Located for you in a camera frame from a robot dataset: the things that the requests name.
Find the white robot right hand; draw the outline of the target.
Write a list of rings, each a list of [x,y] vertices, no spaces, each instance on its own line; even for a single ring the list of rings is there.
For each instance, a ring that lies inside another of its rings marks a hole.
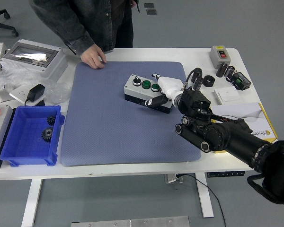
[[[184,91],[184,84],[182,81],[175,78],[164,77],[159,74],[152,74],[152,76],[157,80],[163,94],[148,101],[144,101],[141,105],[146,107],[157,107],[171,100],[172,104],[178,108],[178,103]]]

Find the person's right hand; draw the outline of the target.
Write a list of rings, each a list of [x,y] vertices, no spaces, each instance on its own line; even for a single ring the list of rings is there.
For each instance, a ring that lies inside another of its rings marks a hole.
[[[96,44],[85,50],[80,55],[80,58],[82,62],[89,65],[93,69],[103,69],[104,64],[107,63],[105,54]]]

